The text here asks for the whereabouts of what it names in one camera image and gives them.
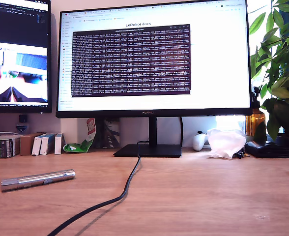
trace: camera feed on screen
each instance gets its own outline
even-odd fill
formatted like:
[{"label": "camera feed on screen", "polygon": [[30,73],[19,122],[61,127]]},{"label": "camera feed on screen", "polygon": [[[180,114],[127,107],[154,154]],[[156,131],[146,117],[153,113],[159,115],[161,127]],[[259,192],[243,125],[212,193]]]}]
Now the camera feed on screen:
[{"label": "camera feed on screen", "polygon": [[0,102],[47,103],[47,56],[0,48]]}]

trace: computer monitor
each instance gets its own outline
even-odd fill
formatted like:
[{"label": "computer monitor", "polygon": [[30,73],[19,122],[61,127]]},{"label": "computer monitor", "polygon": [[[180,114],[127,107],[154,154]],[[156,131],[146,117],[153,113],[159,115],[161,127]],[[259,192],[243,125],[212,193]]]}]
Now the computer monitor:
[{"label": "computer monitor", "polygon": [[0,113],[49,113],[50,0],[0,0]]},{"label": "computer monitor", "polygon": [[251,114],[249,68],[246,0],[64,11],[56,116],[149,117],[144,156],[179,156],[156,118]]}]

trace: desk surface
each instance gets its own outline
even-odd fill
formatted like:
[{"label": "desk surface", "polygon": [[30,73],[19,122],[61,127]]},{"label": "desk surface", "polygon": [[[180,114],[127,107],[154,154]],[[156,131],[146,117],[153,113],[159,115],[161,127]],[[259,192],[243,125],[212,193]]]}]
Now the desk surface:
[{"label": "desk surface", "polygon": [[[45,236],[121,194],[137,159],[113,151],[0,159],[0,181],[74,169],[76,178],[1,193],[0,236]],[[289,159],[143,158],[127,198],[61,236],[288,236]]]}]

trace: black cable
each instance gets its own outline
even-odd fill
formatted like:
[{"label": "black cable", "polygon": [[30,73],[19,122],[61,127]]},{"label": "black cable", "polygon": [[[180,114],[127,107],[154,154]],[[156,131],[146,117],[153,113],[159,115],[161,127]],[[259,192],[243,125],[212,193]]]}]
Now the black cable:
[{"label": "black cable", "polygon": [[137,167],[138,167],[138,165],[140,163],[140,160],[141,160],[141,157],[140,157],[140,145],[139,145],[140,143],[148,143],[148,142],[147,141],[139,141],[139,142],[137,142],[137,145],[138,145],[138,161],[137,161],[134,169],[132,170],[132,172],[130,173],[130,175],[129,175],[127,181],[126,181],[125,188],[124,188],[124,191],[122,192],[122,194],[119,197],[117,197],[117,198],[113,198],[113,199],[108,200],[106,202],[99,203],[99,204],[97,204],[95,206],[92,206],[92,207],[90,207],[90,208],[88,208],[86,210],[81,211],[80,213],[76,214],[75,216],[71,217],[70,219],[66,220],[64,223],[59,225],[56,229],[54,229],[51,233],[49,233],[48,236],[57,235],[60,231],[62,231],[68,225],[70,225],[74,221],[78,220],[79,218],[83,217],[84,215],[86,215],[86,214],[88,214],[88,213],[90,213],[90,212],[92,212],[92,211],[94,211],[96,209],[99,209],[101,207],[104,207],[104,206],[107,206],[109,204],[115,203],[115,202],[121,200],[125,196],[125,194],[126,194],[126,192],[128,190],[128,187],[129,187],[129,183],[130,183],[130,181],[131,181],[131,179],[132,179],[132,177],[133,177],[133,175],[135,173],[135,170],[137,169]]},{"label": "black cable", "polygon": [[180,121],[180,146],[183,146],[183,134],[184,134],[184,127],[183,127],[183,118],[179,117]]}]

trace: plastic bag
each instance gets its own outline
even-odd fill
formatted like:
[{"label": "plastic bag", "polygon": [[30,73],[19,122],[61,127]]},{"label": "plastic bag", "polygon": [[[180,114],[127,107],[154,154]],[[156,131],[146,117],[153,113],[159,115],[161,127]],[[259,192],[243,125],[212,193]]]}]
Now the plastic bag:
[{"label": "plastic bag", "polygon": [[232,159],[233,154],[240,151],[246,143],[245,134],[240,130],[210,129],[207,132],[211,152],[210,157]]},{"label": "plastic bag", "polygon": [[63,149],[69,152],[87,152],[96,134],[95,118],[87,120],[87,137],[81,144],[66,144]]}]

